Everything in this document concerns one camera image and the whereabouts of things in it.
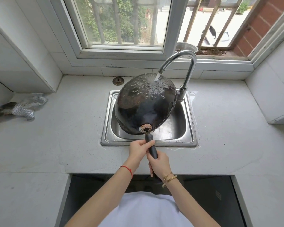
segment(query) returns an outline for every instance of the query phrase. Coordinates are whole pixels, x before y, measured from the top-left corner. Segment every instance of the faucet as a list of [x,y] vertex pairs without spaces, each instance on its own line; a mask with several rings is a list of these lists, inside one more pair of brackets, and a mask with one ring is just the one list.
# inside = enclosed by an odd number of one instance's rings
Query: faucet
[[191,50],[182,50],[180,52],[175,53],[174,55],[170,56],[164,63],[161,65],[158,73],[162,74],[165,69],[177,58],[180,57],[189,57],[190,58],[190,66],[188,68],[188,72],[186,74],[186,77],[184,79],[183,85],[179,88],[179,92],[177,94],[177,100],[183,101],[186,90],[187,90],[187,84],[191,78],[191,75],[193,74],[193,70],[195,69],[196,63],[197,63],[197,57],[196,54]]

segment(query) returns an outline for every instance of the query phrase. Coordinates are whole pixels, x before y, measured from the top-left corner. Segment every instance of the gold bracelet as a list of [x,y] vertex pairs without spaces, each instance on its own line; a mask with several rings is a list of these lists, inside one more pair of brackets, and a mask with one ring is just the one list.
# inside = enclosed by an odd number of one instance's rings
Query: gold bracelet
[[[168,175],[170,175],[170,174],[173,174],[173,172],[170,172]],[[166,181],[166,178],[168,177],[168,175],[166,175],[166,176],[164,177],[164,181]]]
[[167,183],[169,183],[171,180],[175,179],[176,177],[178,177],[178,176],[175,175],[175,176],[171,177],[170,179],[168,179],[167,182],[163,183],[162,188],[164,188]]

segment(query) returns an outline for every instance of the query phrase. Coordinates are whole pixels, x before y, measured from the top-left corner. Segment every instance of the person's right hand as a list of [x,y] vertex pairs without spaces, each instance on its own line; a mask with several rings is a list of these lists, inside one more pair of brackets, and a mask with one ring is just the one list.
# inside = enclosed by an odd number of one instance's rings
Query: person's right hand
[[171,172],[170,165],[169,165],[169,159],[168,156],[161,151],[158,151],[158,158],[154,159],[150,153],[147,153],[147,159],[149,161],[149,171],[151,173],[151,177],[153,176],[153,173],[155,174],[163,181],[164,177],[168,175]]

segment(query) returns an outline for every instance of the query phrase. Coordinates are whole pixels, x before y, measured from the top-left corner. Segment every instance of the person's left arm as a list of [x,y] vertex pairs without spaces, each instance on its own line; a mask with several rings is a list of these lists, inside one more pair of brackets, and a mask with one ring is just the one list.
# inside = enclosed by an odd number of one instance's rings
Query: person's left arm
[[[146,143],[145,140],[137,140],[130,143],[129,157],[123,164],[132,170],[139,167],[140,161],[146,151],[155,141]],[[131,173],[125,167],[117,172],[75,213],[65,227],[96,227],[102,220],[116,208],[131,181]]]

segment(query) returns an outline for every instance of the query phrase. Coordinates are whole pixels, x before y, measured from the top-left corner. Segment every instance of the red string bracelet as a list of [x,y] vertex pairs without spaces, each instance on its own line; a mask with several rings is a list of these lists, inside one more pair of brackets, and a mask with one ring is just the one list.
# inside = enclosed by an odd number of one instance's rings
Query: red string bracelet
[[131,174],[131,178],[133,178],[133,173],[131,172],[131,169],[129,169],[127,166],[120,166],[120,168],[121,168],[121,167],[125,167],[126,169],[128,169],[129,172],[130,172],[130,174]]

